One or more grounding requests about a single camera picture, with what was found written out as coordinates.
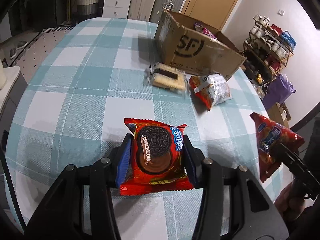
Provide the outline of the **person's right hand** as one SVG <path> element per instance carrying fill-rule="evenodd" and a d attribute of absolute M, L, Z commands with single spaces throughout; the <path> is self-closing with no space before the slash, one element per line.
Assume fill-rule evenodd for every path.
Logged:
<path fill-rule="evenodd" d="M 304 198 L 293 196 L 292 184 L 293 182 L 289 183 L 274 202 L 284 220 L 296 220 L 305 209 Z"/>

